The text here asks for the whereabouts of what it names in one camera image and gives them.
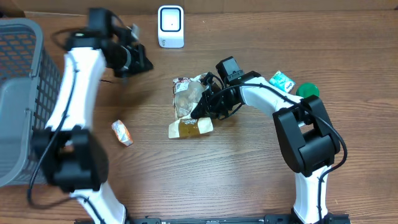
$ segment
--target green round object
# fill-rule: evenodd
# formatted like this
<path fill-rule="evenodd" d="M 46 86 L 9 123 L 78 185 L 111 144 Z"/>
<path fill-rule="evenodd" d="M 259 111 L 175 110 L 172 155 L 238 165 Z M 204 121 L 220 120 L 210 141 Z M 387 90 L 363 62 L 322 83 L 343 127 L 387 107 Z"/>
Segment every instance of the green round object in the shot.
<path fill-rule="evenodd" d="M 296 91 L 297 96 L 301 96 L 302 98 L 306 98 L 312 95 L 319 97 L 319 89 L 316 85 L 312 83 L 304 83 L 300 85 L 300 87 Z"/>

